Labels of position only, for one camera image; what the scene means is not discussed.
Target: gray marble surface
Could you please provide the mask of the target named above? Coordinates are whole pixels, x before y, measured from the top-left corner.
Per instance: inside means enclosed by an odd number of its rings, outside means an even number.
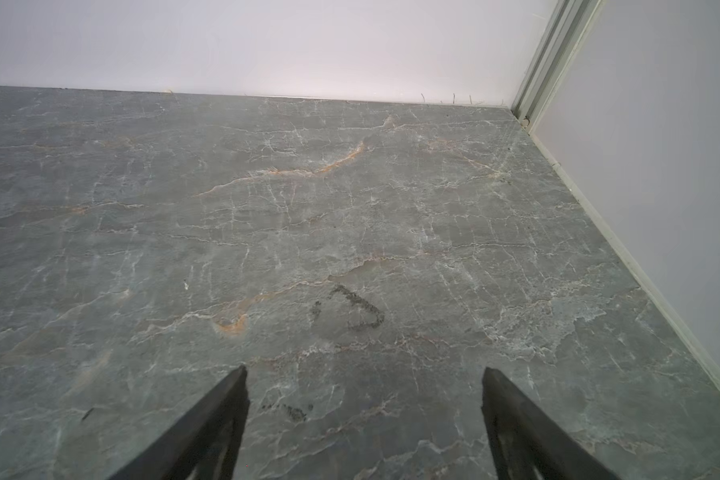
[[[508,110],[0,88],[0,478],[105,478],[241,362],[237,478],[495,478],[494,366],[720,480],[720,394]]]

